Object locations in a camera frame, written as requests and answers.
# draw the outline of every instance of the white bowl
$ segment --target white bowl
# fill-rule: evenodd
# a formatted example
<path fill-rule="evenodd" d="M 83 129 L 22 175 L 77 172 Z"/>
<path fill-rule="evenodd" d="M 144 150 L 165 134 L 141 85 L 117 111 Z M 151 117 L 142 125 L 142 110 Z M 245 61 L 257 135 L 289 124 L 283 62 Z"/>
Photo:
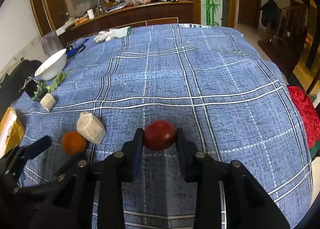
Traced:
<path fill-rule="evenodd" d="M 57 76 L 58 73 L 66 66 L 67 54 L 66 49 L 54 53 L 35 72 L 35 76 L 41 77 L 43 80 L 48 81 Z"/>

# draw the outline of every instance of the red ball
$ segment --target red ball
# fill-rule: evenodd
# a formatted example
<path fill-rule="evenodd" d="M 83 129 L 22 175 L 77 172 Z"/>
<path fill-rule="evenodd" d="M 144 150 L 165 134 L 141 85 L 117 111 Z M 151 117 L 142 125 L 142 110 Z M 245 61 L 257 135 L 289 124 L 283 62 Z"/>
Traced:
<path fill-rule="evenodd" d="M 144 145 L 152 151 L 162 151 L 176 140 L 176 129 L 167 120 L 155 120 L 144 131 Z"/>

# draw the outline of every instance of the metal screw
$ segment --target metal screw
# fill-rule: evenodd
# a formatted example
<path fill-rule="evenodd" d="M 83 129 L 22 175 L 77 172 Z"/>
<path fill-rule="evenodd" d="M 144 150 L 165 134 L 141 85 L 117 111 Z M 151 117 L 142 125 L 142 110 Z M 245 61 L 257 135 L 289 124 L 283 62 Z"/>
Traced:
<path fill-rule="evenodd" d="M 124 156 L 124 153 L 123 152 L 115 152 L 113 154 L 116 158 L 122 158 Z"/>
<path fill-rule="evenodd" d="M 242 163 L 239 160 L 233 160 L 232 161 L 233 166 L 236 168 L 241 167 Z"/>
<path fill-rule="evenodd" d="M 205 154 L 203 152 L 197 152 L 196 157 L 199 159 L 203 159 L 205 157 Z"/>
<path fill-rule="evenodd" d="M 81 168 L 85 167 L 86 165 L 87 165 L 87 161 L 86 160 L 81 160 L 81 161 L 78 162 L 78 166 L 81 167 Z"/>
<path fill-rule="evenodd" d="M 65 176 L 66 176 L 66 174 L 62 173 L 57 177 L 57 180 L 60 182 L 62 179 L 64 179 Z"/>

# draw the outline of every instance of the yellow package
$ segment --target yellow package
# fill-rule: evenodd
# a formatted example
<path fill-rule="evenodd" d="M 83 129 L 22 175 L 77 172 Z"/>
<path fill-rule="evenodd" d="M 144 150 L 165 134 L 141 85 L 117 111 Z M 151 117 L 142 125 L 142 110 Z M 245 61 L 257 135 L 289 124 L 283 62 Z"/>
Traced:
<path fill-rule="evenodd" d="M 0 122 L 0 158 L 14 146 L 19 145 L 24 135 L 24 127 L 16 112 L 7 108 Z"/>

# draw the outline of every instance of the white paper cup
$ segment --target white paper cup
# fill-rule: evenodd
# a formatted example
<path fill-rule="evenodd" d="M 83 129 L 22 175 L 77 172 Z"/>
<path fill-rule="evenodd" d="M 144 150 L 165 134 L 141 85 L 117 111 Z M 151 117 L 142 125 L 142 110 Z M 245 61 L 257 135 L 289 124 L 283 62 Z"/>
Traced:
<path fill-rule="evenodd" d="M 89 19 L 93 19 L 94 18 L 93 10 L 89 9 L 87 12 L 88 12 Z"/>

